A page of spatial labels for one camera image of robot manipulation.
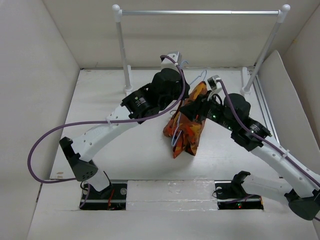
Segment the orange camouflage trousers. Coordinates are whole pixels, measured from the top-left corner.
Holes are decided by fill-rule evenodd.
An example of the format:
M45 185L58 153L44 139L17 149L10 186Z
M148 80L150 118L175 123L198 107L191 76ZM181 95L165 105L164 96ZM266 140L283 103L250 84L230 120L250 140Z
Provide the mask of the orange camouflage trousers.
M177 111L170 118L166 126L163 128L163 135L165 137L173 137L174 131L177 127L178 112L180 112L182 104L180 103ZM181 114L179 130L182 130L176 146L172 147L172 157L177 158L182 152L186 152L195 156L200 144L201 134L205 127L205 120L201 122L190 121L185 115Z

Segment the blue wire hanger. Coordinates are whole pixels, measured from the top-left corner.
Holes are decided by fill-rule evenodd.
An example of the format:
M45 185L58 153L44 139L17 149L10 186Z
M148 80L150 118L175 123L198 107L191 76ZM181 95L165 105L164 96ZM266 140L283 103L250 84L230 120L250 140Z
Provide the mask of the blue wire hanger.
M203 80L206 78L207 76L207 69L204 69L194 80L192 80L191 82L189 82L188 84L191 86L193 83L196 82L196 80L198 80L199 78L203 77ZM172 147L175 147L176 144L177 144L177 141L182 133L182 130L179 130L179 125L180 125L180 121L181 121L181 113L178 112L178 118L177 118L177 122L176 122L176 128L174 130L174 133L173 133L173 137L171 139L171 146Z

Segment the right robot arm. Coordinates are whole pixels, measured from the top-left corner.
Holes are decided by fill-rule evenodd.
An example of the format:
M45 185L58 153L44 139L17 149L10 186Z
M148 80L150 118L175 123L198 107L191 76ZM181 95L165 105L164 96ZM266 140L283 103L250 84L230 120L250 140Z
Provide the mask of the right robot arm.
M240 171L226 190L216 192L217 198L227 199L226 193L239 199L259 195L288 206L304 220L316 219L320 212L319 174L308 170L280 144L268 141L271 132L249 116L250 110L250 103L237 93L226 95L222 103L201 94L180 109L191 121L211 120L229 130L237 145L266 162L285 180L284 183L269 181Z

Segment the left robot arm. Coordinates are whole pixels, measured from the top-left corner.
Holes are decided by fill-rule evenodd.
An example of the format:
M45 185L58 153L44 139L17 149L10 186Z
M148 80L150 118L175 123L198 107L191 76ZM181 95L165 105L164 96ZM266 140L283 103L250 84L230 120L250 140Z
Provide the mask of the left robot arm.
M74 139L63 137L59 145L76 180L87 182L98 197L107 198L113 185L93 157L125 131L165 110L172 101L188 98L189 90L189 84L177 70L163 68L150 83L126 96L105 124L94 126Z

